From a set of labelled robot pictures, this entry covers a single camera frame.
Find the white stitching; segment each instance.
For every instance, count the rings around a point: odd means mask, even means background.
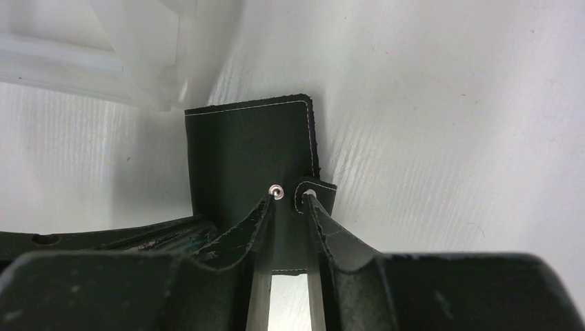
[[[295,198],[295,209],[300,214],[303,214],[303,212],[300,211],[299,208],[297,208],[297,192],[299,191],[299,188],[301,187],[301,185],[303,185],[304,183],[309,183],[309,184],[313,184],[313,185],[319,186],[321,188],[327,188],[327,189],[332,190],[332,191],[337,191],[337,189],[329,188],[329,187],[323,186],[321,184],[313,183],[312,181],[302,181],[302,182],[300,182],[299,185],[297,186],[297,188],[295,189],[295,195],[294,195],[294,198]]]
[[[218,110],[216,112],[202,112],[200,114],[188,114],[185,115],[185,117],[187,116],[198,116],[198,115],[207,115],[207,114],[215,114],[218,112],[231,112],[232,110],[242,110],[242,109],[250,109],[250,108],[260,108],[260,107],[266,107],[266,106],[277,106],[277,105],[284,105],[287,103],[295,103],[295,102],[302,102],[305,104],[306,108],[307,108],[307,130],[309,132],[309,151],[311,153],[311,172],[313,174],[313,177],[315,176],[315,161],[313,160],[313,139],[311,138],[311,133],[310,133],[310,119],[309,119],[309,105],[306,101],[303,100],[295,100],[295,101],[287,101],[287,102],[279,102],[279,103],[268,103],[266,105],[260,105],[260,106],[250,106],[250,107],[242,107],[242,108],[233,108],[233,109],[224,109],[224,110]]]
[[[273,271],[306,271],[306,269],[280,269],[280,270],[273,270]]]

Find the scuff mark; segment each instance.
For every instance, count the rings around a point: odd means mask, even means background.
[[[20,267],[31,262],[34,259],[33,256],[34,255],[31,256],[30,253],[21,255],[0,274],[0,292],[2,292],[10,285],[10,283],[12,283],[14,280],[14,273],[18,271]]]
[[[325,237],[331,237],[331,236],[336,235],[340,232],[343,232],[343,230],[337,230],[337,231],[333,231],[331,233],[325,234]]]
[[[230,248],[225,248],[223,250],[221,250],[222,252],[227,252],[229,250],[235,250],[237,248],[242,248],[245,247],[246,249],[249,249],[249,245],[238,245],[238,246],[234,246],[234,247],[230,247]]]
[[[479,225],[477,225],[477,224],[475,224],[475,223],[467,223],[467,224],[468,224],[468,225],[475,225],[475,227],[476,227],[476,228],[478,228],[478,229],[479,229],[479,231],[481,231],[481,232],[482,232],[482,236],[484,236],[484,238],[486,237],[486,234],[484,233],[484,229],[482,229],[482,227],[481,227],[481,226],[479,226]]]
[[[202,254],[198,254],[197,255],[197,260],[199,262],[205,262],[205,261],[209,261],[209,260],[213,260],[216,259],[219,255],[217,254],[217,252],[215,252],[214,250],[212,250],[211,252],[205,252]]]
[[[445,316],[447,316],[447,318],[449,319],[455,318],[455,316],[453,316],[453,312],[451,312],[451,304],[449,303],[449,301],[447,301],[445,296],[438,290],[435,290],[435,300],[437,300],[437,302],[441,306],[441,309],[443,310],[443,313],[445,314]]]
[[[10,322],[10,321],[14,321],[15,319],[17,319],[20,315],[22,315],[22,310],[15,310],[13,312],[7,312],[4,314],[4,318],[3,320],[5,322]]]

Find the translucent plastic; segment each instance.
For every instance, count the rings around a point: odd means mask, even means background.
[[[192,106],[197,1],[0,0],[0,12],[2,81],[154,110]]]

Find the white surface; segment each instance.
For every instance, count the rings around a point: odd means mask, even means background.
[[[336,220],[387,252],[532,252],[583,312],[585,3],[249,1],[235,21],[194,104],[312,95]],[[3,229],[189,215],[180,113],[0,86]],[[275,278],[273,330],[310,325],[302,281]]]

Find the dark green fabric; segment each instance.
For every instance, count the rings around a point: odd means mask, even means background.
[[[271,185],[281,185],[273,268],[300,273],[306,229],[295,210],[295,189],[302,177],[319,178],[311,99],[299,94],[187,110],[185,123],[194,214],[208,217],[222,233],[244,219]]]

